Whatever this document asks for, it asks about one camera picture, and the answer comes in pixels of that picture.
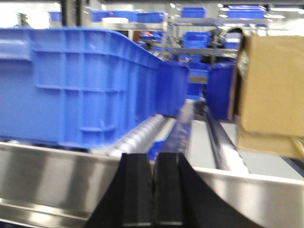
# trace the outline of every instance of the metal frame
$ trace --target metal frame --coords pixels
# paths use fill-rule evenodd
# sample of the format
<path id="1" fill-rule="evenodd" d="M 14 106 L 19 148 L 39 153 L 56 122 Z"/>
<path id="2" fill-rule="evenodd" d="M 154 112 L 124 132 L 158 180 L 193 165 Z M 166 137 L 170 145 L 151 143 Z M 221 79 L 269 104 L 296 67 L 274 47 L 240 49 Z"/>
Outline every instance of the metal frame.
<path id="1" fill-rule="evenodd" d="M 201 55 L 211 56 L 214 60 L 215 57 L 230 57 L 236 58 L 238 50 L 236 49 L 219 49 L 219 27 L 229 24 L 238 24 L 243 27 L 248 27 L 250 24 L 265 25 L 267 28 L 267 19 L 211 19 L 211 18 L 175 18 L 169 22 L 167 44 L 166 47 L 170 48 L 170 53 L 175 55 Z M 178 36 L 179 26 L 213 26 L 217 32 L 212 42 L 213 48 L 181 48 L 175 43 Z M 173 27 L 176 27 L 176 35 L 173 36 Z"/>

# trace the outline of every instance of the stainless steel rail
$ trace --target stainless steel rail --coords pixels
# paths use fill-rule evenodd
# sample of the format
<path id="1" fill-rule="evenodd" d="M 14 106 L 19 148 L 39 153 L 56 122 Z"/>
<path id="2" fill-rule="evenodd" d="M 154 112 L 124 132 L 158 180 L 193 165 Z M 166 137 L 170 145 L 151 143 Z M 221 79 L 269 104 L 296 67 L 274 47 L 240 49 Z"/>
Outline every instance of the stainless steel rail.
<path id="1" fill-rule="evenodd" d="M 207 130 L 209 133 L 216 167 L 221 170 L 249 173 L 249 170 L 239 152 L 229 139 L 223 127 L 212 116 L 209 108 L 206 107 L 205 113 Z"/>

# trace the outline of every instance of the blue plastic crate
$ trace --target blue plastic crate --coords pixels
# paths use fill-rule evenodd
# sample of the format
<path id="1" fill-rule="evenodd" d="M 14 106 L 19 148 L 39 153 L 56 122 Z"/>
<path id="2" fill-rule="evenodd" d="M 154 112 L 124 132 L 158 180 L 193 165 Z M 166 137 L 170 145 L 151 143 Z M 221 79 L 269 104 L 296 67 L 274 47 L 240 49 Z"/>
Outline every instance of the blue plastic crate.
<path id="1" fill-rule="evenodd" d="M 203 85 L 197 83 L 188 83 L 187 95 L 203 96 Z"/>
<path id="2" fill-rule="evenodd" d="M 182 18 L 204 18 L 206 15 L 206 8 L 204 7 L 183 7 L 181 9 Z"/>
<path id="3" fill-rule="evenodd" d="M 51 16 L 51 21 L 59 22 L 62 20 L 61 12 L 58 11 L 49 11 L 49 15 Z"/>
<path id="4" fill-rule="evenodd" d="M 226 41 L 224 42 L 224 48 L 227 49 L 238 49 L 239 48 L 239 42 L 231 42 L 231 41 Z"/>
<path id="5" fill-rule="evenodd" d="M 137 12 L 136 11 L 127 11 L 127 10 L 113 10 L 113 17 L 115 18 L 128 18 L 129 22 L 137 21 Z"/>
<path id="6" fill-rule="evenodd" d="M 229 18 L 252 18 L 252 19 L 262 19 L 266 8 L 257 5 L 236 5 L 229 6 L 228 17 Z"/>
<path id="7" fill-rule="evenodd" d="M 160 63 L 114 31 L 0 29 L 0 138 L 113 143 L 155 113 Z"/>
<path id="8" fill-rule="evenodd" d="M 110 11 L 96 9 L 92 9 L 90 14 L 92 22 L 102 21 L 102 18 L 109 18 L 113 16 L 113 13 Z"/>
<path id="9" fill-rule="evenodd" d="M 211 38 L 207 36 L 195 36 L 194 39 L 195 40 L 191 40 L 191 39 L 184 40 L 183 41 L 184 48 L 206 48 L 211 42 Z"/>
<path id="10" fill-rule="evenodd" d="M 185 32 L 183 35 L 183 40 L 188 40 L 189 38 L 191 39 L 195 39 L 196 36 L 207 36 L 207 37 L 211 37 L 212 33 L 211 32 Z"/>
<path id="11" fill-rule="evenodd" d="M 251 10 L 266 10 L 266 8 L 264 6 L 260 6 L 260 5 L 232 5 L 232 6 L 228 6 L 229 9 L 239 9 L 239 10 L 247 10 L 247 9 L 251 9 Z"/>
<path id="12" fill-rule="evenodd" d="M 141 32 L 139 37 L 141 40 L 156 40 L 156 41 L 161 41 L 162 40 L 162 35 L 163 35 L 163 32 L 153 32 L 152 33 L 152 36 L 147 36 L 144 34 L 145 32 Z"/>
<path id="13" fill-rule="evenodd" d="M 188 63 L 190 76 L 208 77 L 210 64 L 207 63 Z"/>
<path id="14" fill-rule="evenodd" d="M 146 49 L 146 43 L 145 42 L 142 42 L 142 41 L 138 41 L 138 42 L 135 42 L 135 44 L 137 44 L 138 46 Z"/>
<path id="15" fill-rule="evenodd" d="M 234 66 L 234 62 L 216 63 L 208 76 L 206 101 L 217 119 L 228 119 Z"/>
<path id="16" fill-rule="evenodd" d="M 211 32 L 185 32 L 183 46 L 185 48 L 206 48 L 211 42 Z"/>
<path id="17" fill-rule="evenodd" d="M 156 112 L 176 115 L 185 102 L 189 70 L 182 62 L 162 62 L 156 87 Z"/>
<path id="18" fill-rule="evenodd" d="M 137 18 L 140 23 L 161 23 L 165 18 L 165 12 L 142 12 L 137 14 Z"/>

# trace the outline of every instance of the ceiling light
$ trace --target ceiling light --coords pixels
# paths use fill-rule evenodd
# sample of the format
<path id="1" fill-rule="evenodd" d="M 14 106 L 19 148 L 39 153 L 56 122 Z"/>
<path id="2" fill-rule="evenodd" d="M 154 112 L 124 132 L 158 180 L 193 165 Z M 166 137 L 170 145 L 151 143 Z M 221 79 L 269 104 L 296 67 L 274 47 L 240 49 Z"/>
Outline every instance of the ceiling light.
<path id="1" fill-rule="evenodd" d="M 272 11 L 277 12 L 299 12 L 301 9 L 299 8 L 270 8 Z"/>

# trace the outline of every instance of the roller conveyor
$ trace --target roller conveyor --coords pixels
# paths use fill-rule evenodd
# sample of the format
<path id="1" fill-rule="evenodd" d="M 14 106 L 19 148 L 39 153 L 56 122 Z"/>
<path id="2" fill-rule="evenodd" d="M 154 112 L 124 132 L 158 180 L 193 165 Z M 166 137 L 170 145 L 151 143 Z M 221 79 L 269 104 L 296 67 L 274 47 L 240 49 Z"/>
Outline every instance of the roller conveyor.
<path id="1" fill-rule="evenodd" d="M 118 157 L 1 142 L 0 220 L 39 228 L 303 227 L 300 175 L 279 157 L 289 178 L 257 175 L 250 152 L 238 152 L 224 131 L 231 124 L 207 109 L 206 122 L 192 120 L 193 105 L 181 109 L 150 164 L 145 150 L 171 119 L 153 117 L 150 130 L 144 123 L 107 148 Z M 199 140 L 207 132 L 210 142 Z M 199 158 L 214 161 L 198 165 Z"/>

